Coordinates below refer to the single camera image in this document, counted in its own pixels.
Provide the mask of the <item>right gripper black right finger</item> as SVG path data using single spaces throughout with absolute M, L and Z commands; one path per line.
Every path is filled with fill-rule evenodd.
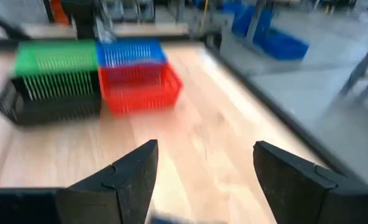
M 266 141 L 254 144 L 253 164 L 278 224 L 343 224 L 339 208 L 328 202 L 338 173 Z

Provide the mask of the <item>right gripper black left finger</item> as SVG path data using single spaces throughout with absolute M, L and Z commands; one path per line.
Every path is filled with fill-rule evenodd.
M 158 141 L 151 139 L 56 196 L 62 224 L 144 224 L 154 191 Z

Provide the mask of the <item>dark blue toiletry tube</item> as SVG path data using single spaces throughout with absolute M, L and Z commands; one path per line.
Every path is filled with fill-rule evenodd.
M 204 221 L 191 221 L 182 218 L 164 217 L 160 215 L 152 215 L 149 224 L 227 224 L 224 222 L 204 222 Z

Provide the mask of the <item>red plastic basket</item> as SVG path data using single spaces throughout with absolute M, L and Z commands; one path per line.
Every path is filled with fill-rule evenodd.
M 102 99 L 114 115 L 172 107 L 183 84 L 167 63 L 99 67 Z

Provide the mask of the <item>black plastic basket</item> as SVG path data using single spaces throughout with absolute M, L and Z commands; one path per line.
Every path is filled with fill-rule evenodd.
M 12 77 L 0 93 L 0 114 L 16 126 L 85 119 L 100 111 L 97 71 Z

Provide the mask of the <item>blue plastic basket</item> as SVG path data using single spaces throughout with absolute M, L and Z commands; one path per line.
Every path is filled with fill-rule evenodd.
M 167 59 L 157 39 L 119 39 L 97 42 L 100 67 L 121 67 L 140 63 L 164 63 Z

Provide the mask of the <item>green plastic basket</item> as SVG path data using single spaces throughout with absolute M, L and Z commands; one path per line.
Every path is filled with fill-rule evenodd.
M 32 101 L 99 94 L 93 40 L 23 42 L 16 52 L 14 77 Z

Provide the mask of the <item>orange background object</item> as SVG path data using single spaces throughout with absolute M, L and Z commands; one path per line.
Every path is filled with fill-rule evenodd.
M 49 0 L 49 2 L 54 22 L 57 24 L 70 25 L 70 21 L 62 8 L 61 0 Z

